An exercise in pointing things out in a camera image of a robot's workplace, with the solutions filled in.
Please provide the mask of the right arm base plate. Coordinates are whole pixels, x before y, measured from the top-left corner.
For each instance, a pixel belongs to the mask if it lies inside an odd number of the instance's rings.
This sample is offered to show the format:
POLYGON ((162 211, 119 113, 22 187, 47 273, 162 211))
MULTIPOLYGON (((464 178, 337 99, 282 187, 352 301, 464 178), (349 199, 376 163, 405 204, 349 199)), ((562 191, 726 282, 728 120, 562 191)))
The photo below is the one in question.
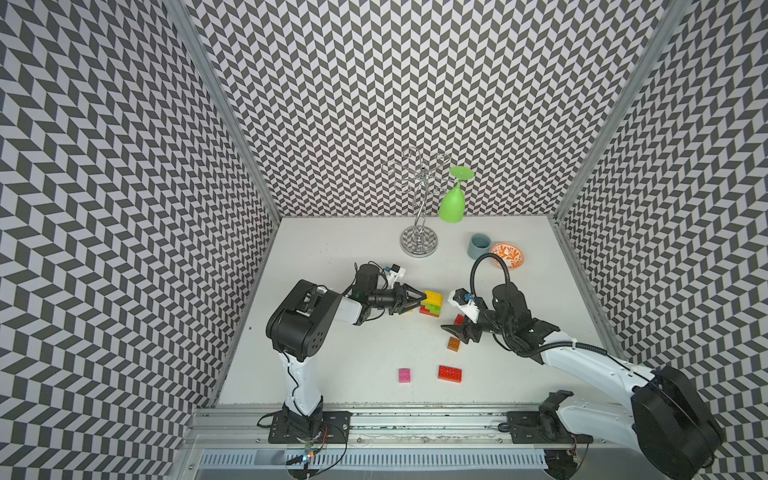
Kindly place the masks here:
POLYGON ((504 422, 514 444, 588 445, 591 435, 570 432, 554 413, 509 411, 504 422))

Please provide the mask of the red long lego brick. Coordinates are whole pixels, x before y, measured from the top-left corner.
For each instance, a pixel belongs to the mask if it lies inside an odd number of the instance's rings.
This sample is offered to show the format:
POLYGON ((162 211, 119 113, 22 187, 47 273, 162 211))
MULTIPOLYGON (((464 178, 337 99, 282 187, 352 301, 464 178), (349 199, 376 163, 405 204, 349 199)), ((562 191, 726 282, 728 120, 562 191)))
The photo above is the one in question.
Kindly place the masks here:
POLYGON ((463 370, 456 367, 440 365, 438 367, 437 378, 441 381, 461 383, 463 380, 463 370))
POLYGON ((426 315, 426 316, 430 316, 430 317, 435 317, 435 318, 439 318, 440 317, 439 313, 433 313, 431 310, 427 309, 424 306, 420 307, 419 313, 422 314, 422 315, 426 315))

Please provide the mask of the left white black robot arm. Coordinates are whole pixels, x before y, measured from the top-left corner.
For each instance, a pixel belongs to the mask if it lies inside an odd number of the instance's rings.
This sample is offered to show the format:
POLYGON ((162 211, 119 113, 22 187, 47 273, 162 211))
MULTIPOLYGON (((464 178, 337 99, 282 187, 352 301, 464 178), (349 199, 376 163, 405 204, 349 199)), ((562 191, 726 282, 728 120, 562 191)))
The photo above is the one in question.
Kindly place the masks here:
POLYGON ((334 324, 361 326, 383 314, 419 309, 427 300, 426 293, 400 281, 403 272, 396 264, 369 261, 355 267, 351 284, 341 293, 308 280, 295 284, 266 326, 288 377, 284 406, 289 412, 308 418, 321 409, 322 395, 310 380, 308 362, 334 324))

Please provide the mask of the red long lego brick front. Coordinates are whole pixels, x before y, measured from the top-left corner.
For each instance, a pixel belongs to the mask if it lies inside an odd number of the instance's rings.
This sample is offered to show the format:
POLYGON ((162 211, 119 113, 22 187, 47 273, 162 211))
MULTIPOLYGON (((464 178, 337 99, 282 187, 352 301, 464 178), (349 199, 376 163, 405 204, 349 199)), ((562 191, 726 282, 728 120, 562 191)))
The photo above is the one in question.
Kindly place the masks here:
POLYGON ((463 380, 463 370, 456 367, 440 365, 438 367, 437 378, 441 381, 461 383, 463 380))

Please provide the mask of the green lego brick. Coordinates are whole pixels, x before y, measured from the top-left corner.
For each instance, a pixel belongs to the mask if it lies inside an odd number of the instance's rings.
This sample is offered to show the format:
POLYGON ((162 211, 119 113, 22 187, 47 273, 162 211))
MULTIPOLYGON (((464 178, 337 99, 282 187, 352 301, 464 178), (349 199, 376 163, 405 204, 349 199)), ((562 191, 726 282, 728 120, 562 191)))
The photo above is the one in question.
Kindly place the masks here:
POLYGON ((430 304, 430 303, 423 303, 422 306, 426 307, 427 309, 431 310, 433 313, 439 313, 441 314, 441 306, 430 304))

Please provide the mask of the brown lego brick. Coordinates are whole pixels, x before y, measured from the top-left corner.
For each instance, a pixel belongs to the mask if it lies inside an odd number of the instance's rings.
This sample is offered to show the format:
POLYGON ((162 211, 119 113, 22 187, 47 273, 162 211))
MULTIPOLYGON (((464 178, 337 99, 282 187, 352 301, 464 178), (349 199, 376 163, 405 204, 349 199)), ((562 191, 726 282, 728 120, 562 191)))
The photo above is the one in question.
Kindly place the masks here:
POLYGON ((447 348, 453 352, 458 352, 460 349, 461 342, 457 338, 450 338, 447 348))

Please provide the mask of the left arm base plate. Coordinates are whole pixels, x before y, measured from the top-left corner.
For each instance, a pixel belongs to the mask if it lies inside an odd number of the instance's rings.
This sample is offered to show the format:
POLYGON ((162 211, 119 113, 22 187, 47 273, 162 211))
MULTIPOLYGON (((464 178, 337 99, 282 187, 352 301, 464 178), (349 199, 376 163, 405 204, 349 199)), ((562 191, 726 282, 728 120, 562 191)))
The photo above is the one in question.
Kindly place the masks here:
POLYGON ((328 411, 304 417, 290 410, 279 412, 268 432, 270 444, 345 444, 351 422, 349 411, 328 411))

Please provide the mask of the yellow long lego brick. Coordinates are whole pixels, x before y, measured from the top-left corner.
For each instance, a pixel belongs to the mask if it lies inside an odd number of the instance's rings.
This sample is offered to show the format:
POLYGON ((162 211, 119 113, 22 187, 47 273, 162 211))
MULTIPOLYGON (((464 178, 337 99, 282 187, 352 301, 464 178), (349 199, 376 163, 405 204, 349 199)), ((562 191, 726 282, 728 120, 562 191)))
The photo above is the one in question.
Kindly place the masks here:
POLYGON ((441 305, 443 303, 443 295, 438 292, 425 291, 424 294, 425 299, 423 302, 426 304, 441 305))

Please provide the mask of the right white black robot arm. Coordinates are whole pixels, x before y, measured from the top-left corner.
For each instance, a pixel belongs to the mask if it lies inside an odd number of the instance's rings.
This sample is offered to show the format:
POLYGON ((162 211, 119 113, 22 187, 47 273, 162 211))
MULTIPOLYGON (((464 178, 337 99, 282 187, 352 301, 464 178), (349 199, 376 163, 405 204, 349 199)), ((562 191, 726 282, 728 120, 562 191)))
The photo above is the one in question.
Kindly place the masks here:
POLYGON ((556 393, 548 410, 567 432, 638 451, 670 479, 692 479, 715 460, 725 431, 682 371, 632 364, 571 337, 534 317, 513 283, 494 287, 492 294, 487 304, 464 288, 452 291, 448 302, 464 321, 445 331, 464 344, 489 333, 518 357, 566 372, 610 397, 610 403, 595 403, 556 393))

